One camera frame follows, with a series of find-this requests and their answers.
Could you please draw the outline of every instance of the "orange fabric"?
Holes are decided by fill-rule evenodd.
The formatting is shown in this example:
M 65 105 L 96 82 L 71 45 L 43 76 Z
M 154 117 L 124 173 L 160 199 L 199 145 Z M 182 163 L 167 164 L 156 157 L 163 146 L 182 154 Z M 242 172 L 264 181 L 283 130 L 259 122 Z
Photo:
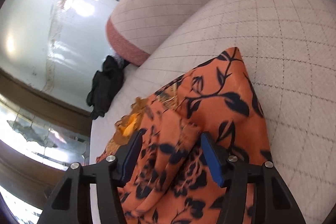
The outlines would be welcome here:
M 167 108 L 158 100 L 162 94 L 177 105 Z M 119 189 L 128 223 L 216 223 L 226 190 L 207 167 L 198 141 L 204 131 L 246 162 L 272 160 L 263 111 L 237 48 L 149 96 L 139 128 L 145 131 L 142 151 L 131 181 Z M 252 204 L 248 185 L 244 224 L 251 222 Z

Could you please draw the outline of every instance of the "wall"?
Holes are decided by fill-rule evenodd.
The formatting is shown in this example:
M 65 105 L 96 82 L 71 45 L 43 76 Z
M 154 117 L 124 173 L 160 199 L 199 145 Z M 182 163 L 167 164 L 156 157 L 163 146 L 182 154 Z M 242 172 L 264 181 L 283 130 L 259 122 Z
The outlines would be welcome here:
M 51 41 L 58 1 L 5 1 L 0 10 L 0 67 L 35 89 L 90 110 L 85 99 L 92 77 L 106 55 L 114 54 L 105 37 L 105 24 L 116 1 L 71 3 L 59 22 L 58 40 Z M 83 16 L 88 2 L 93 12 Z

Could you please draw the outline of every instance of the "sofa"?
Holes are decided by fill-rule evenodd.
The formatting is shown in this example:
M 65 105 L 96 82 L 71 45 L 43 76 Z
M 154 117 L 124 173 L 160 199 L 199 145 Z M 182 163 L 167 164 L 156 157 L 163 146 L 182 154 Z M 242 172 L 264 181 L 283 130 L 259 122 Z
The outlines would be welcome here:
M 336 0 L 120 0 L 107 36 L 133 64 L 105 118 L 92 124 L 91 163 L 136 97 L 236 46 L 275 167 L 306 223 L 321 224 L 336 202 L 335 21 Z

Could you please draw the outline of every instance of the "black cloth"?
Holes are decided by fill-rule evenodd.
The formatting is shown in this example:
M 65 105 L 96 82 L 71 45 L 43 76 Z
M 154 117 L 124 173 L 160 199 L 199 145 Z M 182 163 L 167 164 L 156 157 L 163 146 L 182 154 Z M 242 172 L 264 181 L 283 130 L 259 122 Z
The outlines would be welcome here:
M 92 80 L 92 89 L 87 95 L 86 103 L 93 106 L 91 118 L 104 117 L 108 112 L 113 98 L 124 83 L 124 71 L 110 55 L 103 63 L 102 71 L 97 71 Z

